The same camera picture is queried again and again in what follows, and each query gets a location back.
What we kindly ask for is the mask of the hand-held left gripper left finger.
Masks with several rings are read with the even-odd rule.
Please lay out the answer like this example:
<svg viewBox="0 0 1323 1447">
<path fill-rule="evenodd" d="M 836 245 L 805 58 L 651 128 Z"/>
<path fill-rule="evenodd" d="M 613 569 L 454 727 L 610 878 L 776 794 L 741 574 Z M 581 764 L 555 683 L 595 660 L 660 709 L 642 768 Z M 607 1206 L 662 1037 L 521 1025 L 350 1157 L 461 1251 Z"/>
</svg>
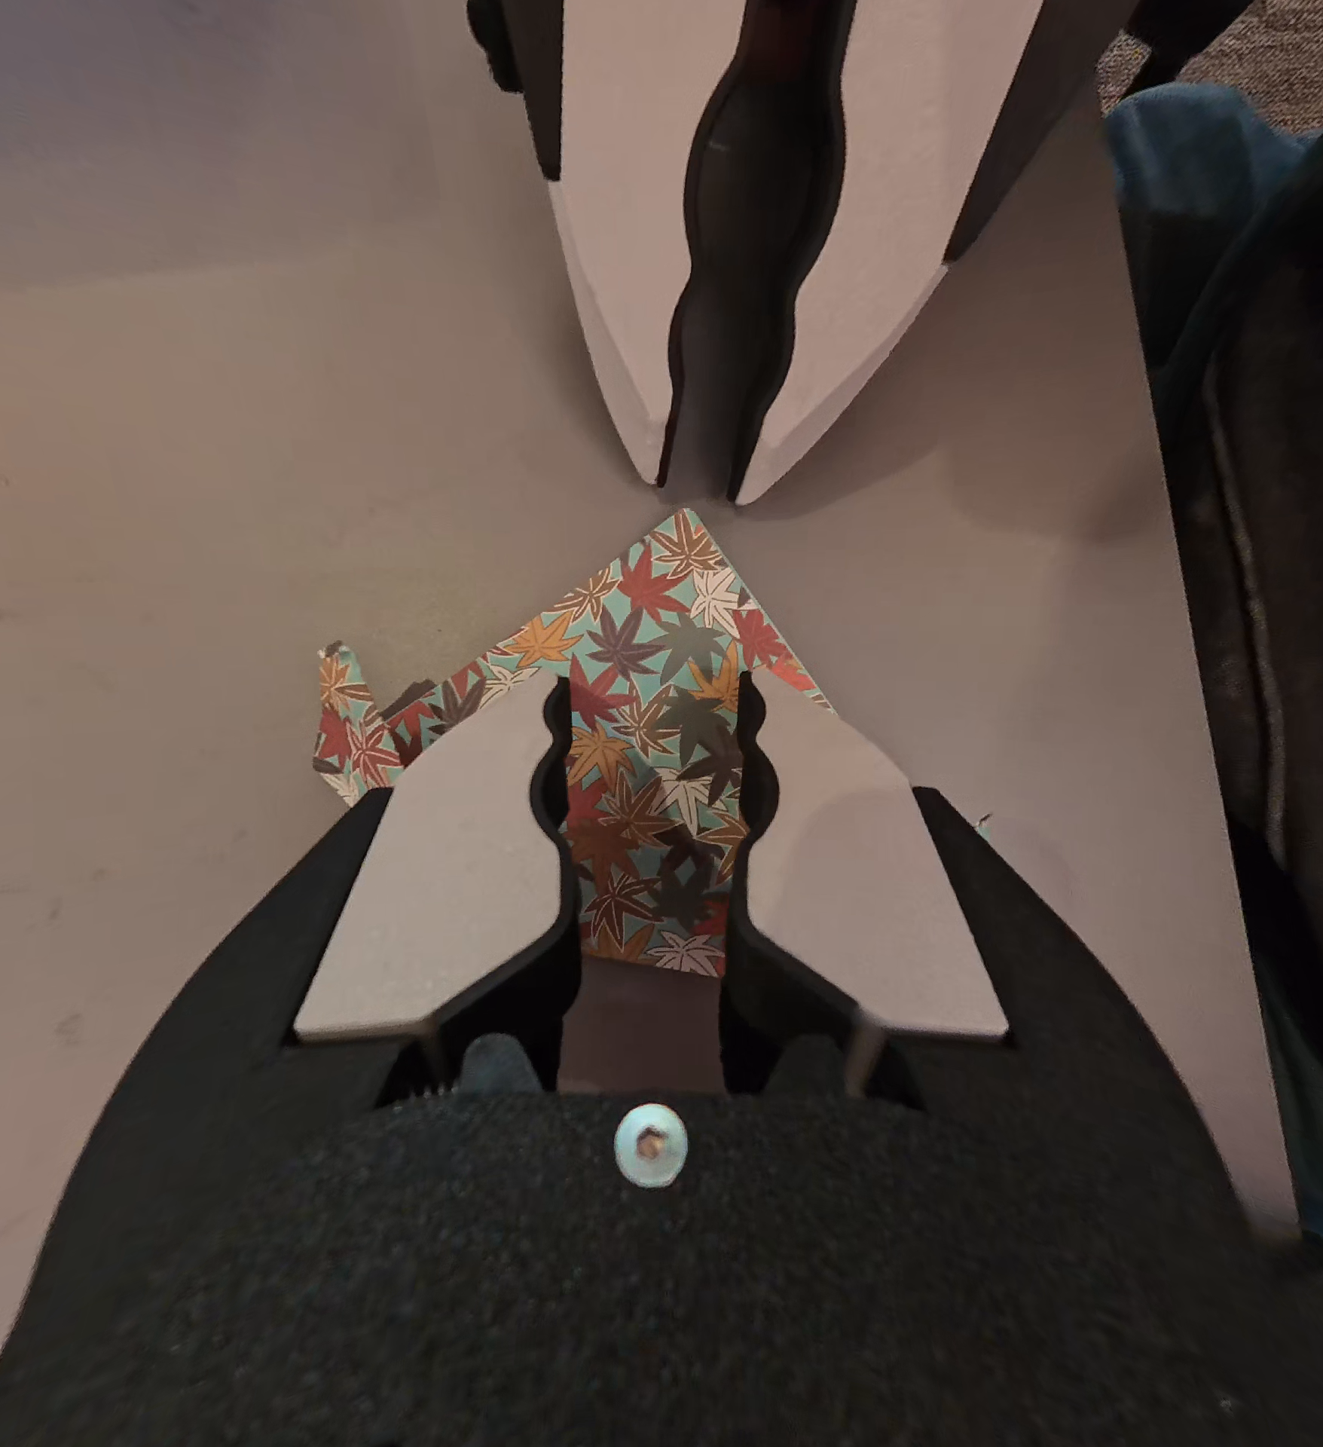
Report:
<svg viewBox="0 0 1323 1447">
<path fill-rule="evenodd" d="M 531 675 L 402 771 L 293 1019 L 297 1040 L 422 1039 L 559 1022 L 578 987 L 562 824 L 568 683 Z"/>
</svg>

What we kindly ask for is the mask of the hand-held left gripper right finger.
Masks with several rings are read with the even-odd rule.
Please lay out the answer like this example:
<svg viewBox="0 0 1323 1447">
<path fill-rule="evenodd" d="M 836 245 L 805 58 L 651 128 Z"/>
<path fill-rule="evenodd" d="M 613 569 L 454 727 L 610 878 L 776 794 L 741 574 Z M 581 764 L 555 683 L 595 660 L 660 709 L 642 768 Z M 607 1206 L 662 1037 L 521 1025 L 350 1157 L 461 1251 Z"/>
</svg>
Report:
<svg viewBox="0 0 1323 1447">
<path fill-rule="evenodd" d="M 1008 1025 L 914 791 L 864 733 L 771 671 L 738 688 L 744 838 L 724 985 L 783 1045 L 1004 1040 Z"/>
</svg>

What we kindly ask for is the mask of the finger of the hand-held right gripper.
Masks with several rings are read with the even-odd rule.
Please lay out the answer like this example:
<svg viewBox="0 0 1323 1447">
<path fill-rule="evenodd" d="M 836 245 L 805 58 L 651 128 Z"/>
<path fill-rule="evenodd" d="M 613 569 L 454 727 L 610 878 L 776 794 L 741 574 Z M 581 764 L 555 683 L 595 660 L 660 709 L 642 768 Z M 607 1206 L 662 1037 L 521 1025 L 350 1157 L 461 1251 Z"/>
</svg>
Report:
<svg viewBox="0 0 1323 1447">
<path fill-rule="evenodd" d="M 644 484 L 724 491 L 716 324 L 688 312 L 703 148 L 745 2 L 565 2 L 560 171 L 548 186 L 600 397 Z"/>
<path fill-rule="evenodd" d="M 946 271 L 949 236 L 1040 2 L 861 2 L 840 74 L 840 201 L 794 303 L 794 346 L 736 505 L 841 417 Z"/>
</svg>

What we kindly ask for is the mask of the leaf-patterned origami paper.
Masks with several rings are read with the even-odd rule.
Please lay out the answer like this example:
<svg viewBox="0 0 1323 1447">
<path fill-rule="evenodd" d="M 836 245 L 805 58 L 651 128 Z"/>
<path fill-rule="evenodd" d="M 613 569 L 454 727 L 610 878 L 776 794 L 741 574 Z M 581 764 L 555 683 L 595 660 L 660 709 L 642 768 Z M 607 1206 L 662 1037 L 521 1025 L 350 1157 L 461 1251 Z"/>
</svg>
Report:
<svg viewBox="0 0 1323 1447">
<path fill-rule="evenodd" d="M 521 683 L 562 678 L 581 951 L 716 981 L 745 835 L 738 685 L 754 669 L 832 710 L 698 516 L 680 510 L 449 678 L 413 683 L 388 706 L 375 704 L 357 654 L 329 643 L 312 768 L 353 806 Z"/>
</svg>

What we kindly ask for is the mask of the blue cloth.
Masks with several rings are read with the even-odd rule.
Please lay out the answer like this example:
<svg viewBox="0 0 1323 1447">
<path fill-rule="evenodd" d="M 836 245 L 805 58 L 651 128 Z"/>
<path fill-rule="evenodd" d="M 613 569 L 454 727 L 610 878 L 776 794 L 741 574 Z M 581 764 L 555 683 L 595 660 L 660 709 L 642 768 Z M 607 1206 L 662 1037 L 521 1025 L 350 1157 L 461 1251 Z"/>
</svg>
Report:
<svg viewBox="0 0 1323 1447">
<path fill-rule="evenodd" d="M 1160 371 L 1230 245 L 1321 136 L 1271 124 L 1239 90 L 1168 83 L 1104 121 L 1140 352 Z"/>
</svg>

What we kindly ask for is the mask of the person's dark clothing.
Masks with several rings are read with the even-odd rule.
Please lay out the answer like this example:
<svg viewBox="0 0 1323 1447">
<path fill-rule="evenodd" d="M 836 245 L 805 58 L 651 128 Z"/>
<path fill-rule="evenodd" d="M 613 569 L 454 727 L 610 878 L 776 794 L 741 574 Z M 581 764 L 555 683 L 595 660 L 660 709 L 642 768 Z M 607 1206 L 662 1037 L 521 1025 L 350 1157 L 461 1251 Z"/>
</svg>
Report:
<svg viewBox="0 0 1323 1447">
<path fill-rule="evenodd" d="M 1231 197 L 1134 216 L 1130 265 L 1286 1157 L 1323 1238 L 1323 130 L 1174 99 L 1230 122 Z"/>
</svg>

